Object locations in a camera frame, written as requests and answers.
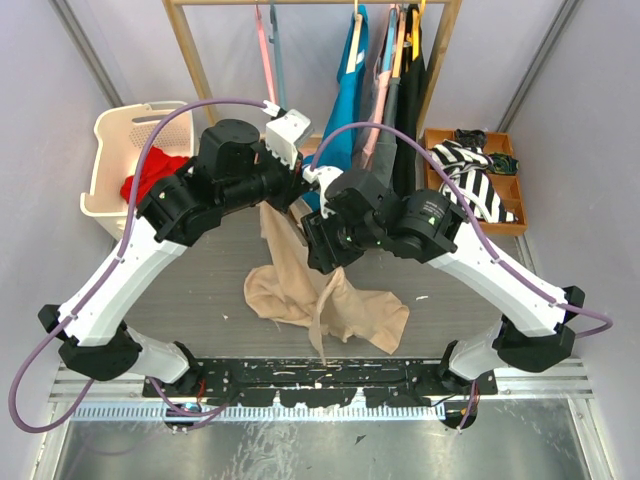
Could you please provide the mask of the white laundry basket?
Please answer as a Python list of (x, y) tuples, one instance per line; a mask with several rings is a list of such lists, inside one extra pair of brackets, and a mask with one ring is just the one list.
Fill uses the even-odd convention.
[[(183, 105), (180, 101), (130, 105), (108, 110), (96, 120), (98, 149), (89, 191), (80, 196), (80, 209), (114, 239), (123, 235), (133, 175), (148, 137), (160, 120)], [(188, 112), (170, 121), (153, 146), (169, 155), (192, 157), (195, 151), (192, 114)]]

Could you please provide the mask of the grey garment on hanger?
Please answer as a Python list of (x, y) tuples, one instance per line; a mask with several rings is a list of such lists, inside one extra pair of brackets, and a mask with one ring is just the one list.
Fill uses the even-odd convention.
[[(392, 77), (382, 119), (382, 124), (388, 127), (395, 126), (399, 85), (400, 78)], [(385, 187), (390, 187), (392, 183), (396, 150), (395, 135), (387, 130), (381, 130), (374, 149), (372, 172)]]

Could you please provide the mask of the wooden hanger with blue shirt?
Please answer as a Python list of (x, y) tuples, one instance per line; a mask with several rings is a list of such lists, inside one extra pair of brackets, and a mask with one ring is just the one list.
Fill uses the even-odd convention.
[(356, 70), (356, 65), (358, 63), (358, 55), (359, 55), (359, 42), (361, 36), (361, 29), (363, 23), (363, 16), (359, 11), (359, 1), (354, 0), (354, 20), (353, 20), (353, 31), (351, 36), (351, 44), (349, 49), (349, 54), (347, 58), (347, 63), (345, 67), (345, 73), (350, 74)]

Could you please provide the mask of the orange wooden compartment tray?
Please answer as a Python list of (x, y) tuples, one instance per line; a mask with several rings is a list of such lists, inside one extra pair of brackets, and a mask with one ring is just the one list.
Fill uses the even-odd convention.
[[(445, 140), (455, 141), (467, 148), (481, 147), (483, 153), (487, 156), (495, 152), (506, 153), (513, 156), (511, 141), (506, 133), (450, 129), (427, 129), (425, 131), (424, 141), (429, 153), (436, 144), (442, 143)], [(518, 220), (514, 223), (491, 224), (477, 219), (482, 230), (487, 234), (510, 236), (523, 234), (528, 227), (528, 222), (517, 174), (515, 176), (495, 175), (490, 173), (489, 170), (487, 174), (505, 207), (514, 213)], [(433, 169), (429, 162), (425, 164), (425, 185), (431, 190), (436, 190), (444, 194), (447, 199), (460, 207), (468, 204), (463, 196), (461, 198), (456, 197), (450, 186), (442, 180), (441, 176)]]

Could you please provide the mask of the pink garment on hanger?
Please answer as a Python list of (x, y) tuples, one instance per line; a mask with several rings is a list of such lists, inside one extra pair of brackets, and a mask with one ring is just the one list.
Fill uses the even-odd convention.
[[(387, 91), (392, 74), (392, 66), (395, 56), (395, 44), (399, 21), (399, 8), (390, 5), (385, 33), (379, 44), (379, 50), (375, 57), (375, 64), (371, 74), (369, 92), (371, 98), (368, 104), (368, 122), (381, 123), (384, 116)], [(373, 154), (380, 131), (372, 128), (361, 128), (358, 131), (353, 164), (355, 167), (370, 169)]]

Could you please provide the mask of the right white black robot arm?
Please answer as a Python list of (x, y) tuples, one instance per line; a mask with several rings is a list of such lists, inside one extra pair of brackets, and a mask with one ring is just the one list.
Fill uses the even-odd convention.
[(310, 268), (329, 274), (381, 248), (453, 276), (501, 311), (486, 332), (449, 343), (437, 370), (447, 392), (467, 393), (496, 368), (540, 373), (571, 356), (574, 314), (518, 281), (522, 275), (540, 289), (548, 285), (480, 240), (458, 205), (430, 189), (401, 199), (367, 170), (305, 167), (302, 177), (320, 197), (319, 211), (302, 219)]

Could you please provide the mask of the beige t shirt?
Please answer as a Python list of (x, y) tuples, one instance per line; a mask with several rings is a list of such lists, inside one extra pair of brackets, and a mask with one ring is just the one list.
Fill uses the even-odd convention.
[(252, 269), (244, 281), (246, 304), (258, 317), (305, 327), (321, 359), (323, 339), (358, 337), (392, 354), (409, 319), (409, 308), (388, 291), (359, 290), (343, 268), (321, 274), (307, 265), (308, 248), (295, 221), (263, 202), (261, 237), (271, 263)]

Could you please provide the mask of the black garment on hanger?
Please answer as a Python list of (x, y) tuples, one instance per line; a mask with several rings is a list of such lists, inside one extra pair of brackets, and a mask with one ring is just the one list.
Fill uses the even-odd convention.
[[(405, 16), (403, 49), (399, 67), (399, 89), (397, 97), (395, 128), (415, 140), (421, 102), (426, 88), (426, 70), (422, 53), (423, 8), (411, 4)], [(414, 149), (401, 139), (393, 169), (393, 188), (400, 197), (407, 197), (416, 188)]]

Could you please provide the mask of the blue t shirt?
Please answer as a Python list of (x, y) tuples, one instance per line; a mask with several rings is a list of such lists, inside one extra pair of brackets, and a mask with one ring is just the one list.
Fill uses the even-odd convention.
[[(350, 74), (345, 73), (353, 31), (353, 16), (347, 34), (341, 63), (336, 74), (339, 91), (322, 140), (325, 140), (335, 130), (343, 127), (344, 125), (359, 121), (362, 85), (366, 70), (365, 64), (369, 46), (368, 15), (366, 7), (364, 5), (359, 5), (359, 11), (363, 16), (363, 23), (356, 70)], [(357, 131), (355, 129), (351, 129), (336, 136), (324, 150), (318, 162), (318, 167), (333, 166), (343, 171), (349, 170), (352, 165), (352, 155), (355, 148), (356, 135)]]

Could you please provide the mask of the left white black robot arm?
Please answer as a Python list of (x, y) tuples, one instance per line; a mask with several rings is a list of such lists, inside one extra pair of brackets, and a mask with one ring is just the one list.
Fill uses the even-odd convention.
[(137, 373), (178, 396), (194, 393), (201, 370), (191, 352), (140, 334), (125, 316), (162, 270), (224, 216), (263, 201), (287, 211), (309, 191), (299, 149), (311, 132), (310, 120), (295, 110), (268, 122), (264, 134), (236, 119), (207, 128), (197, 155), (149, 189), (129, 232), (75, 298), (40, 310), (42, 325), (62, 342), (65, 366), (92, 380)]

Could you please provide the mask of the grey plastic hanger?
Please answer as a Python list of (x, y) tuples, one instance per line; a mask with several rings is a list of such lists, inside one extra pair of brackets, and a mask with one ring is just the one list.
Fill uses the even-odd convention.
[(287, 109), (287, 96), (285, 86), (285, 75), (283, 67), (282, 46), (280, 40), (279, 24), (276, 4), (274, 1), (269, 3), (269, 18), (271, 23), (272, 35), (270, 42), (273, 45), (274, 63), (276, 72), (276, 86), (280, 106)]

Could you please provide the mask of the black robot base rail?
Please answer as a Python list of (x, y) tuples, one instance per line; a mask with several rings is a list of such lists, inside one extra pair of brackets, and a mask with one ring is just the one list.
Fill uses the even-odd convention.
[(184, 393), (162, 384), (169, 398), (202, 391), (210, 405), (270, 407), (276, 400), (288, 409), (345, 407), (362, 393), (368, 409), (432, 407), (433, 397), (449, 397), (439, 366), (423, 359), (209, 358), (199, 361), (201, 378)]

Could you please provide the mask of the wooden clothes rack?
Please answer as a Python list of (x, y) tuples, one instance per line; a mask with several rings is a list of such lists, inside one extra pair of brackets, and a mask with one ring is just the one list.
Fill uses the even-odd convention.
[[(200, 100), (212, 97), (212, 91), (207, 79), (196, 42), (188, 23), (185, 6), (260, 6), (268, 5), (270, 1), (163, 1), (167, 18), (180, 48), (183, 60), (189, 72), (195, 92)], [(456, 20), (462, 6), (461, 0), (456, 1), (425, 1), (426, 5), (439, 4), (443, 6), (431, 54), (427, 62), (427, 87), (417, 121), (417, 136), (424, 130), (424, 122), (429, 111), (431, 100), (441, 73)]]

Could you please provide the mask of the pink plastic hanger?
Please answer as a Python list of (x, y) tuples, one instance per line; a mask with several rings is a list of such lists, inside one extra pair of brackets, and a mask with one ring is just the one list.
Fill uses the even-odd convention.
[(255, 5), (255, 20), (256, 20), (256, 29), (257, 29), (257, 35), (258, 35), (261, 61), (263, 65), (265, 83), (266, 83), (267, 92), (268, 92), (268, 99), (270, 102), (276, 103), (277, 102), (276, 88), (275, 88), (275, 83), (273, 78), (271, 59), (270, 59), (268, 45), (267, 45), (267, 37), (264, 29), (261, 10), (258, 4)]

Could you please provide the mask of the dark patterned cloth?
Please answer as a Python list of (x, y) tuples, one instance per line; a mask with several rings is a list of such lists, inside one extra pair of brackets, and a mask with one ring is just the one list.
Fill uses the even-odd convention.
[(495, 175), (515, 176), (519, 170), (519, 161), (511, 155), (495, 152), (488, 155), (488, 170)]

